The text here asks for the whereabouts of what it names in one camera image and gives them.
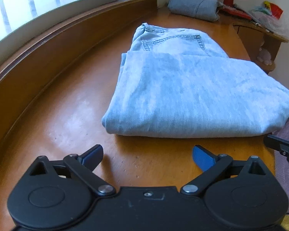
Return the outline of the wooden side cabinet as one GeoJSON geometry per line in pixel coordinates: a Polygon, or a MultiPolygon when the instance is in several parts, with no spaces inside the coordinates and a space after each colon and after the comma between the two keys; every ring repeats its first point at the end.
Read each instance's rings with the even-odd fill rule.
{"type": "Polygon", "coordinates": [[[255,62],[265,73],[276,68],[275,58],[282,43],[289,39],[272,33],[253,23],[236,21],[232,24],[241,39],[251,61],[255,62]]]}

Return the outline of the rolled grey denim garment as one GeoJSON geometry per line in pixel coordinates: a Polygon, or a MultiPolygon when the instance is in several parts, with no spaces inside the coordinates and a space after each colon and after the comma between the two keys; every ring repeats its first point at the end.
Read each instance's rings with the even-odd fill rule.
{"type": "Polygon", "coordinates": [[[173,14],[215,22],[223,3],[218,0],[169,0],[167,7],[173,14]]]}

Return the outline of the light blue denim jeans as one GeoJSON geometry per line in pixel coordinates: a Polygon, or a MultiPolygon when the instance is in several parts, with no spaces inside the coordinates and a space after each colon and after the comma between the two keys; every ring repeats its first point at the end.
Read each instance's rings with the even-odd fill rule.
{"type": "Polygon", "coordinates": [[[206,33],[143,23],[102,118],[110,134],[252,137],[289,121],[289,90],[255,63],[232,59],[206,33]]]}

